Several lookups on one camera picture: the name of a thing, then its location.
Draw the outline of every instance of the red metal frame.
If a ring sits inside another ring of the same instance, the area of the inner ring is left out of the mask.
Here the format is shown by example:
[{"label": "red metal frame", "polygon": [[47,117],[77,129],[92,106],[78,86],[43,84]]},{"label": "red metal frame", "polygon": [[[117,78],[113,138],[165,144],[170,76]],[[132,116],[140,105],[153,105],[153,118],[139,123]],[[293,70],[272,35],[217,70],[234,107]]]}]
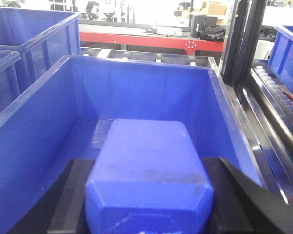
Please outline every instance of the red metal frame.
[{"label": "red metal frame", "polygon": [[193,55],[193,53],[197,50],[222,52],[224,46],[223,42],[213,42],[206,40],[189,40],[184,38],[170,37],[142,37],[94,32],[80,32],[80,39],[82,41],[89,42],[184,49],[187,55]]}]

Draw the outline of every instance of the blue plastic bin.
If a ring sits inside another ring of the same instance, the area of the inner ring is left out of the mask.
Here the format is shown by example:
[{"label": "blue plastic bin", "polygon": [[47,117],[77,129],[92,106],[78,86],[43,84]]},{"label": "blue plastic bin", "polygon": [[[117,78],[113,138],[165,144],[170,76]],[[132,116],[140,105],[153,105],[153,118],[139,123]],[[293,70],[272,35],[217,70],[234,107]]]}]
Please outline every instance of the blue plastic bin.
[{"label": "blue plastic bin", "polygon": [[279,32],[268,65],[293,93],[293,26],[276,28]]},{"label": "blue plastic bin", "polygon": [[16,51],[0,50],[0,112],[20,95],[14,66],[20,59]]},{"label": "blue plastic bin", "polygon": [[80,52],[78,18],[64,11],[0,8],[0,49],[18,51],[23,92],[64,55]]},{"label": "blue plastic bin", "polygon": [[260,184],[221,79],[209,68],[65,56],[0,114],[0,234],[70,158],[96,158],[117,118],[180,121],[200,157]]},{"label": "blue plastic bin", "polygon": [[213,189],[183,123],[117,119],[86,185],[92,234],[198,234]]}]

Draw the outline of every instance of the bin rim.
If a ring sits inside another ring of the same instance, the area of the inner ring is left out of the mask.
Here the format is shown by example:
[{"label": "bin rim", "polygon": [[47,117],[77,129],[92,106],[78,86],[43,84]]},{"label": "bin rim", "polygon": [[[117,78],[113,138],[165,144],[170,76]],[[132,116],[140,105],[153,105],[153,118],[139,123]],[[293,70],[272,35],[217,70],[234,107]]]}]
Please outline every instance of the bin rim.
[{"label": "bin rim", "polygon": [[5,57],[0,59],[0,72],[21,59],[21,56],[17,51],[0,50],[0,53],[6,54]]},{"label": "bin rim", "polygon": [[282,35],[293,41],[293,32],[291,32],[288,28],[293,28],[293,26],[276,26],[276,30],[278,30],[280,33],[282,33]]},{"label": "bin rim", "polygon": [[79,12],[71,12],[71,11],[56,11],[56,10],[30,10],[30,9],[21,9],[21,8],[13,8],[13,7],[0,7],[1,9],[8,9],[12,11],[36,11],[36,12],[57,12],[61,14],[67,14],[70,15],[69,17],[61,20],[60,22],[54,24],[53,26],[47,28],[40,34],[36,35],[32,39],[26,41],[25,43],[21,45],[0,45],[0,49],[4,50],[16,50],[19,52],[28,52],[32,50],[37,45],[41,44],[43,41],[47,40],[50,36],[57,33],[58,31],[62,30],[64,27],[69,25],[74,20],[77,20],[81,13]]},{"label": "bin rim", "polygon": [[113,62],[129,62],[129,63],[136,63],[138,66],[139,64],[141,65],[145,65],[145,64],[149,64],[149,65],[155,65],[155,66],[165,66],[165,67],[180,67],[180,68],[185,68],[187,67],[187,69],[200,69],[200,70],[207,70],[207,71],[214,71],[212,68],[210,67],[204,67],[204,66],[188,66],[188,65],[182,65],[182,64],[171,64],[171,63],[164,63],[164,62],[155,62],[155,61],[143,61],[141,62],[141,60],[137,60],[137,59],[123,59],[123,58],[98,58],[98,57],[93,57],[93,56],[84,56],[84,55],[65,55],[64,57],[68,57],[68,59],[77,59],[77,58],[83,58],[83,59],[87,59],[87,60],[101,60],[101,61],[113,61]]}]

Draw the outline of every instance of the blue plastic block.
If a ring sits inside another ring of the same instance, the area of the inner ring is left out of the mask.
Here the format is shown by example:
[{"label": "blue plastic block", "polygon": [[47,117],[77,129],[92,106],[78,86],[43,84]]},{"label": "blue plastic block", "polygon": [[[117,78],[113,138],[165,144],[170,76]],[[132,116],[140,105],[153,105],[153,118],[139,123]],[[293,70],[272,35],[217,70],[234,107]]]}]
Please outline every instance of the blue plastic block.
[{"label": "blue plastic block", "polygon": [[213,189],[181,122],[117,119],[86,185],[93,234],[201,231]]},{"label": "blue plastic block", "polygon": [[20,59],[16,51],[0,50],[0,113],[20,95],[14,66]]},{"label": "blue plastic block", "polygon": [[276,29],[279,32],[268,64],[293,93],[293,26],[278,26]]},{"label": "blue plastic block", "polygon": [[0,49],[18,51],[21,92],[64,55],[80,52],[78,18],[64,11],[0,8]]},{"label": "blue plastic block", "polygon": [[96,159],[118,118],[180,121],[200,157],[225,157],[260,184],[224,89],[204,67],[60,59],[0,114],[0,234],[70,158]]}]

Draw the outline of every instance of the bin wall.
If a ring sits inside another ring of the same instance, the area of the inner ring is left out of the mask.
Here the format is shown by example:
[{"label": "bin wall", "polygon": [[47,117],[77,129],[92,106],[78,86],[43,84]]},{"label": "bin wall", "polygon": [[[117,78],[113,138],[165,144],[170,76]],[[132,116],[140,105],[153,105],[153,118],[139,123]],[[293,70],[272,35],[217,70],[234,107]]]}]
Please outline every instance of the bin wall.
[{"label": "bin wall", "polygon": [[15,72],[19,59],[18,52],[0,50],[0,113],[20,95]]},{"label": "bin wall", "polygon": [[150,66],[139,63],[74,59],[73,71],[80,115],[181,121],[193,127],[207,68]]},{"label": "bin wall", "polygon": [[21,55],[16,63],[21,92],[62,56],[80,52],[79,16],[74,12],[0,8],[0,49]]},{"label": "bin wall", "polygon": [[43,183],[78,115],[72,79],[63,77],[69,74],[64,69],[42,87],[38,81],[0,115],[0,234],[12,228],[56,179]]},{"label": "bin wall", "polygon": [[236,143],[232,141],[232,136],[228,131],[229,126],[220,108],[217,95],[215,92],[211,92],[213,89],[212,82],[209,80],[202,90],[202,97],[204,98],[200,100],[199,110],[195,116],[193,128],[196,130],[196,138],[192,140],[200,156],[223,156],[237,168],[241,169],[237,152],[234,148]]}]

